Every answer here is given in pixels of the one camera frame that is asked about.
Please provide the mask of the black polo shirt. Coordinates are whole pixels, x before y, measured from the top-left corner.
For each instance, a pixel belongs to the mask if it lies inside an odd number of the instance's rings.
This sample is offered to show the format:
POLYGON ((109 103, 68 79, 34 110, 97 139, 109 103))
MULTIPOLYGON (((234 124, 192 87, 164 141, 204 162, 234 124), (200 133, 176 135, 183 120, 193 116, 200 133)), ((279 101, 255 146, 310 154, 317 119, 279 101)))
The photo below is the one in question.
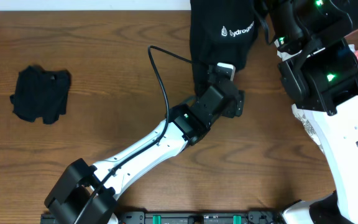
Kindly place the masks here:
POLYGON ((208 88, 208 67, 228 63, 236 71, 245 68, 247 55, 258 37, 255 12, 260 1, 191 0, 190 53, 197 96, 208 88))

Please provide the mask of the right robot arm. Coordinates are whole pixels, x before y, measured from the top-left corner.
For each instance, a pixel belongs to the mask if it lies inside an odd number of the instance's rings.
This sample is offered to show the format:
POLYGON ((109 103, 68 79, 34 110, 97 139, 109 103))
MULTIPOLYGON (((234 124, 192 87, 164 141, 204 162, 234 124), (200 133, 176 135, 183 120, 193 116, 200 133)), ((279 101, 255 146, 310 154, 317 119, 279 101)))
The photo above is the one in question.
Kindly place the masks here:
POLYGON ((265 1, 292 111, 323 152, 335 191, 300 200, 287 223, 358 223, 358 59, 346 37, 358 30, 358 1, 265 1))

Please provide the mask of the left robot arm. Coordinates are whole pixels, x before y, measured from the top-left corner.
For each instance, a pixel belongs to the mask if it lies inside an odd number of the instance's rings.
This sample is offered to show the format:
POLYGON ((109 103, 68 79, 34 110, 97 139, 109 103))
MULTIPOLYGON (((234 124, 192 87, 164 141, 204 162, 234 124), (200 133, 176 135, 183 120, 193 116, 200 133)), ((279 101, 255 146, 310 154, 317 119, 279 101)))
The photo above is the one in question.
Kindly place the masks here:
POLYGON ((47 195, 44 205, 57 223, 118 223, 119 197, 161 162, 197 144, 220 117, 242 114, 245 93, 226 75, 212 74, 207 90, 192 105, 169 109, 166 118, 119 154, 88 165, 72 162, 47 195))

